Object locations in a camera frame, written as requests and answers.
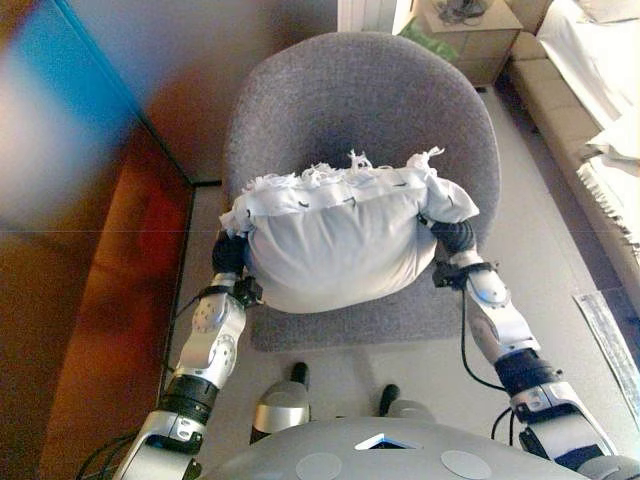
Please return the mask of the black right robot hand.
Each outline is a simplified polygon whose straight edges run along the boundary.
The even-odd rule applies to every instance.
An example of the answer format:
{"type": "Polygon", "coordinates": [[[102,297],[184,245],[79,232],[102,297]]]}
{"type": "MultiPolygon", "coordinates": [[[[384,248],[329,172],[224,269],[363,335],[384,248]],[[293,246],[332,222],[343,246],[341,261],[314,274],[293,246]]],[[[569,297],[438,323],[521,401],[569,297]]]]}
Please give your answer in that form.
{"type": "Polygon", "coordinates": [[[475,233],[469,220],[446,223],[423,216],[419,216],[418,219],[430,230],[450,256],[477,248],[475,233]]]}

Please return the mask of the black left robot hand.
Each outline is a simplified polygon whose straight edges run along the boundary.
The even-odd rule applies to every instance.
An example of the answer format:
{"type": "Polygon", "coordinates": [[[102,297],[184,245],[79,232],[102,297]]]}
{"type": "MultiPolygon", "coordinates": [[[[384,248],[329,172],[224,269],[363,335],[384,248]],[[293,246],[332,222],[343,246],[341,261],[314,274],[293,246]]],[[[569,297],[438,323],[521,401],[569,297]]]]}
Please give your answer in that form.
{"type": "Polygon", "coordinates": [[[212,267],[215,273],[233,273],[241,275],[245,268],[246,238],[229,236],[220,231],[212,250],[212,267]]]}

